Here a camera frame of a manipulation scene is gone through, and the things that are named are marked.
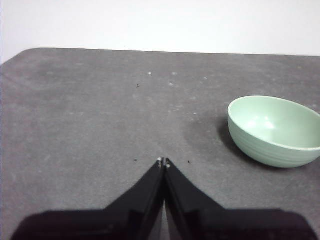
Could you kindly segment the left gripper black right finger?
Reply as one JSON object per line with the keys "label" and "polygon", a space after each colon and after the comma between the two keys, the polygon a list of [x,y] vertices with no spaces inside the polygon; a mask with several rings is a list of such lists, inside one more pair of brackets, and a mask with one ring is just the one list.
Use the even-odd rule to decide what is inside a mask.
{"label": "left gripper black right finger", "polygon": [[315,240],[300,214],[281,209],[227,209],[166,158],[165,206],[173,240]]}

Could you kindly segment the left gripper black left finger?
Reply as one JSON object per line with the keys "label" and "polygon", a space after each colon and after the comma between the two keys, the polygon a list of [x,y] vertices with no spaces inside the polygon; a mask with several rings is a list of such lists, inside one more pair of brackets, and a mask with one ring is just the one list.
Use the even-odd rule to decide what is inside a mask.
{"label": "left gripper black left finger", "polygon": [[103,209],[45,211],[26,217],[13,240],[147,240],[162,214],[165,160]]}

